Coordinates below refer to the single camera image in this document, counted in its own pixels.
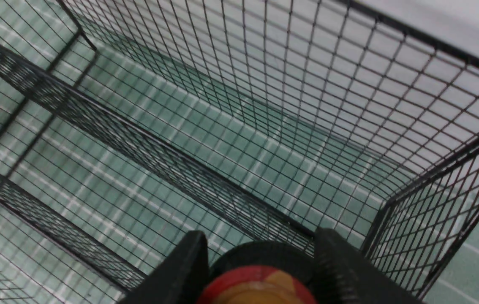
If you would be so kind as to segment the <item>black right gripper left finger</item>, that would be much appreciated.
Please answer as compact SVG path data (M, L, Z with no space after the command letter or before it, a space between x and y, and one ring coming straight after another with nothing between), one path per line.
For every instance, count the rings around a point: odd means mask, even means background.
M207 239L190 231L119 304L195 304L209 282Z

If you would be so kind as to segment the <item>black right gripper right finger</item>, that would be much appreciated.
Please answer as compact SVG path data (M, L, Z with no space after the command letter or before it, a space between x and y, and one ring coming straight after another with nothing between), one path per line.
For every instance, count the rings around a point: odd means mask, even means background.
M330 228L315 232L313 296L319 304L421 304Z

